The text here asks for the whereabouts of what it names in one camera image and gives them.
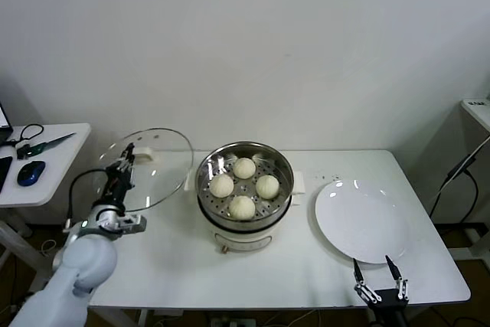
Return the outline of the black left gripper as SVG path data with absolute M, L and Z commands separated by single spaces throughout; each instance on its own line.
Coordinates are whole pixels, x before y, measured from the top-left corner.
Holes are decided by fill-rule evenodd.
M 126 193 L 134 187 L 131 169 L 135 161 L 134 148 L 135 145 L 132 142 L 128 144 L 113 163 L 115 167 L 105 169 L 107 181 L 101 195 L 103 204 L 123 204 Z

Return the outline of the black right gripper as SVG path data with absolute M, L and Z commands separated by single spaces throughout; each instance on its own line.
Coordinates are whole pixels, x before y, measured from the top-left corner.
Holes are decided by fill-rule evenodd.
M 376 292 L 370 288 L 363 277 L 357 260 L 353 259 L 356 293 L 365 301 L 374 312 L 376 322 L 382 326 L 408 327 L 408 321 L 404 310 L 408 304 L 407 283 L 397 265 L 386 255 L 388 268 L 393 277 L 397 289 L 379 289 Z

